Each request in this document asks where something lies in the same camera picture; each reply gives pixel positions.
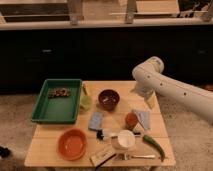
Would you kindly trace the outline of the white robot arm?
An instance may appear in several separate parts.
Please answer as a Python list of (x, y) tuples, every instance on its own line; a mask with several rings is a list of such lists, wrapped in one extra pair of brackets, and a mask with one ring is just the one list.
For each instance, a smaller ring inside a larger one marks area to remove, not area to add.
[(174, 99), (213, 125), (213, 92), (167, 77), (163, 70), (163, 61), (153, 56), (137, 65), (132, 76), (145, 94), (156, 91)]

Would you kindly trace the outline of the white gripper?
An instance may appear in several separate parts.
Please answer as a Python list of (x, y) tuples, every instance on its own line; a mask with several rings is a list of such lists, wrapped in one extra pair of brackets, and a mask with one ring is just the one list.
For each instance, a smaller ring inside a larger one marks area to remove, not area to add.
[(139, 83), (136, 83), (133, 91), (144, 98), (145, 103), (150, 109), (154, 108), (155, 92), (153, 89), (141, 86)]

